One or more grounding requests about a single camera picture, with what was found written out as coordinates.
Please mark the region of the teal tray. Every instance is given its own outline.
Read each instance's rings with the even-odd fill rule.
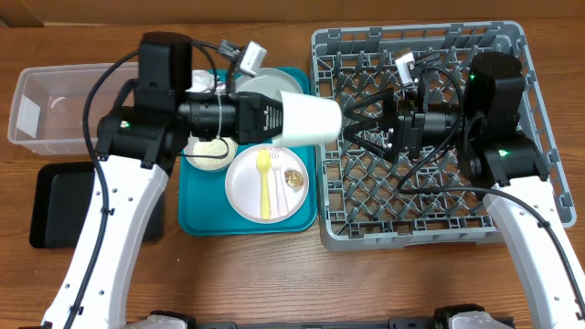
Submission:
[[[297,68],[279,68],[293,76],[305,94],[309,80]],[[218,75],[225,77],[225,70]],[[253,145],[238,147],[237,154]],[[229,204],[225,182],[227,170],[209,173],[195,168],[183,158],[179,177],[178,220],[181,228],[193,236],[223,236],[236,234],[300,232],[308,229],[317,217],[316,162],[314,147],[290,148],[301,158],[309,174],[309,192],[303,205],[294,215],[275,224],[258,224],[240,216]]]

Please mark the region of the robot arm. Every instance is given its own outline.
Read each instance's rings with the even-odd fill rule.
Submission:
[[[567,255],[577,284],[585,290],[585,275],[565,229],[558,218],[549,181],[537,176],[510,180],[509,186],[494,185],[531,205],[551,226]],[[484,203],[504,237],[522,282],[535,328],[585,328],[565,265],[547,232],[518,204],[494,195]]]
[[[108,190],[101,190],[97,170],[73,260],[57,297],[45,313],[42,328],[124,328],[128,289],[147,220],[190,134],[202,140],[231,137],[239,144],[262,143],[278,136],[275,143],[280,146],[328,143],[336,139],[342,119],[335,101],[295,96],[293,101],[300,101],[315,115],[331,118],[328,122],[295,127],[295,122],[310,122],[311,118],[299,117],[298,113],[304,111],[295,111],[298,104],[287,101],[290,99],[287,97],[280,102],[259,93],[234,93],[231,89],[226,95],[187,92],[191,87],[191,48],[200,49],[201,45],[175,33],[144,35],[137,51],[138,80],[124,84],[112,110],[98,126],[95,152]],[[253,75],[266,51],[253,42],[248,48],[240,49],[224,41],[218,53],[232,60],[240,72]],[[211,62],[211,65],[215,70],[215,64]],[[108,74],[106,71],[101,81]],[[123,107],[131,91],[134,106]],[[105,227],[102,224],[104,193],[109,197]],[[99,246],[96,244],[99,232],[104,229],[84,292],[80,287],[84,286],[95,246]],[[81,303],[79,307],[74,306],[79,296],[82,296]],[[130,327],[190,329],[189,325],[192,324],[173,316],[156,315]]]

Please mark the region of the paper plate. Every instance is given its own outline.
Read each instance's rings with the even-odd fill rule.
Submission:
[[[263,68],[256,77],[241,76],[236,80],[236,91],[254,91],[280,101],[279,90],[302,94],[303,89],[290,74],[279,69]]]
[[[273,224],[289,218],[303,205],[309,191],[309,174],[303,161],[291,150],[279,147],[282,162],[281,176],[289,212],[286,216],[278,214],[276,178],[271,169],[268,172],[271,218],[261,218],[260,173],[256,168],[256,158],[260,149],[270,151],[274,147],[271,144],[260,144],[247,149],[234,159],[226,174],[226,195],[229,203],[240,216],[256,223]],[[304,185],[296,192],[284,180],[284,172],[288,169],[294,169],[303,175]]]

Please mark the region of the gray dish rack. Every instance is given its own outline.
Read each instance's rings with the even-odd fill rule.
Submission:
[[[393,54],[410,48],[415,56],[441,53],[441,62],[462,88],[473,56],[484,51],[514,54],[523,64],[526,90],[520,104],[518,129],[524,130],[546,155],[555,188],[558,213],[565,228],[577,214],[563,172],[537,75],[522,27],[511,21],[397,27],[320,29],[312,37],[311,79],[314,94],[342,106],[393,87],[402,86]],[[429,102],[457,102],[450,82],[437,74],[424,77]],[[362,109],[375,117],[381,104]],[[363,133],[380,143],[381,133]],[[426,148],[422,156],[430,152]],[[343,139],[316,149],[321,215],[321,240],[329,250],[403,248],[436,242],[501,242],[500,232],[473,193],[402,196],[395,193],[400,178],[413,166],[405,154],[396,164],[377,158]],[[425,165],[407,186],[466,186],[459,176],[454,151]]]

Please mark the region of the black cable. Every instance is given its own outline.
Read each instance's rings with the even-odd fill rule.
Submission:
[[[134,90],[136,86],[138,86],[138,79],[130,79],[124,82],[120,92],[118,92],[118,96],[116,96],[116,100],[113,102],[113,108],[121,108],[124,101],[128,98],[128,95],[130,95],[130,92]]]
[[[437,156],[437,157],[436,157],[435,159],[433,159],[433,160],[430,160],[430,162],[437,162],[437,161],[441,160],[443,157],[445,157],[445,155],[447,155],[447,153],[448,153],[449,151],[451,151],[451,149],[452,149],[452,147],[446,147],[446,148],[445,148],[445,149],[442,151],[441,155]]]
[[[529,204],[522,201],[518,197],[512,196],[507,194],[506,192],[498,191],[491,188],[482,188],[482,187],[473,187],[473,186],[448,186],[448,187],[433,187],[433,188],[418,188],[418,189],[410,189],[410,190],[402,190],[400,191],[401,194],[406,195],[415,195],[415,194],[437,194],[443,192],[474,192],[474,193],[486,193],[491,194],[494,196],[500,196],[506,198],[522,208],[524,208],[530,215],[534,216],[537,219],[538,224],[548,233],[548,236],[552,240],[552,243],[555,245],[557,249],[558,255],[563,263],[563,267],[565,268],[565,272],[567,273],[567,277],[569,278],[569,282],[575,297],[579,301],[579,308],[581,310],[581,314],[585,314],[585,301],[583,300],[583,296],[581,295],[581,291],[579,285],[577,284],[577,279],[575,278],[575,273],[573,273],[573,269],[570,267],[569,259],[567,258],[567,254],[565,250],[560,245],[560,241],[558,241],[558,237],[555,232],[552,230],[550,223],[548,223],[538,212],[532,208]]]
[[[482,120],[484,117],[485,116],[482,112],[477,112],[469,123],[465,125],[465,128],[463,129],[463,152],[465,154],[468,154],[467,150],[469,149],[469,131],[472,130],[474,124]]]
[[[196,154],[179,154],[179,156],[183,156],[183,157],[193,157],[193,158],[204,158],[204,159],[225,159],[228,157],[229,155],[229,146],[228,146],[228,142],[226,142],[225,139],[223,138],[219,138],[219,140],[221,142],[223,142],[226,145],[226,152],[222,155],[196,155]]]
[[[236,70],[236,62],[229,63],[228,76],[226,77],[226,94],[230,95],[234,88],[234,71]]]
[[[211,49],[214,49],[214,50],[218,50],[218,49],[219,49],[219,46],[217,46],[217,45],[214,45],[214,44],[212,44],[211,42],[207,42],[207,41],[201,41],[201,40],[196,40],[196,39],[193,39],[193,41],[192,41],[192,42],[193,42],[194,44],[198,44],[198,45],[201,45],[201,46],[203,46],[203,47],[211,48]]]
[[[193,47],[196,48],[197,50],[201,51],[201,53],[207,58],[207,61],[209,62],[209,65],[211,66],[211,70],[213,71],[213,90],[211,91],[209,98],[210,99],[214,98],[214,97],[216,97],[216,91],[218,90],[218,68],[216,67],[216,63],[215,63],[215,61],[213,61],[213,58],[211,57],[211,55],[209,55],[209,52],[203,47],[206,46],[206,47],[212,48],[211,46],[213,46],[213,47],[215,47],[215,49],[217,49],[217,46],[210,44],[208,42],[204,43],[202,41],[197,41],[197,40],[193,40],[191,42],[191,45],[193,45]]]
[[[130,54],[124,56],[117,62],[115,62],[109,69],[106,69],[105,72],[101,75],[98,81],[91,87],[90,93],[88,94],[87,100],[85,100],[85,106],[83,107],[83,139],[85,140],[85,145],[88,148],[88,152],[90,153],[91,162],[93,166],[95,166],[95,171],[98,175],[98,179],[100,180],[101,185],[101,199],[102,199],[102,207],[101,207],[101,223],[100,223],[100,230],[98,232],[98,237],[95,241],[95,247],[93,247],[93,252],[91,253],[90,263],[88,264],[88,268],[85,270],[85,274],[83,275],[83,279],[81,280],[80,288],[78,289],[77,296],[75,297],[75,302],[69,308],[69,316],[67,317],[67,322],[65,322],[64,329],[70,329],[73,325],[73,321],[75,320],[75,316],[77,315],[81,301],[83,300],[83,296],[85,295],[85,291],[88,288],[88,284],[90,283],[91,274],[93,273],[93,269],[95,268],[95,263],[98,260],[98,256],[100,255],[101,244],[103,242],[103,237],[106,233],[106,225],[108,223],[108,215],[110,212],[110,199],[108,198],[108,185],[106,183],[106,177],[101,169],[100,160],[98,156],[95,154],[95,150],[93,149],[93,145],[91,144],[91,137],[90,137],[90,125],[88,123],[90,117],[90,107],[91,101],[95,96],[96,92],[103,84],[103,82],[114,72],[115,69],[119,68],[124,62],[128,61],[129,59],[133,58],[134,56],[138,55],[138,50],[131,52]]]
[[[451,139],[458,133],[459,125],[461,124],[461,122],[463,122],[463,114],[464,114],[463,91],[461,90],[461,87],[459,86],[459,83],[457,82],[455,77],[451,74],[451,72],[449,70],[444,69],[442,67],[430,66],[430,67],[425,68],[423,73],[425,71],[428,71],[428,70],[436,70],[436,71],[443,73],[444,75],[447,76],[449,81],[453,84],[453,87],[455,88],[455,92],[457,93],[457,100],[459,101],[459,115],[457,116],[457,120],[455,120],[455,124],[453,125],[451,132],[449,133],[449,135],[447,135],[447,138],[445,138],[441,142],[441,144],[439,144],[439,146],[435,147],[434,150],[432,150],[429,154],[427,154],[427,156],[424,159],[422,159],[422,161],[415,164],[414,167],[412,167],[412,169],[410,169],[410,171],[408,171],[404,175],[404,177],[402,177],[402,179],[399,181],[399,184],[397,185],[397,190],[399,191],[399,193],[404,193],[405,190],[402,189],[402,186],[404,184],[406,184],[406,182],[410,179],[411,176],[413,176],[416,172],[418,172],[425,164],[427,164],[432,159],[432,157],[435,154],[437,154],[441,149],[445,148],[451,142]]]

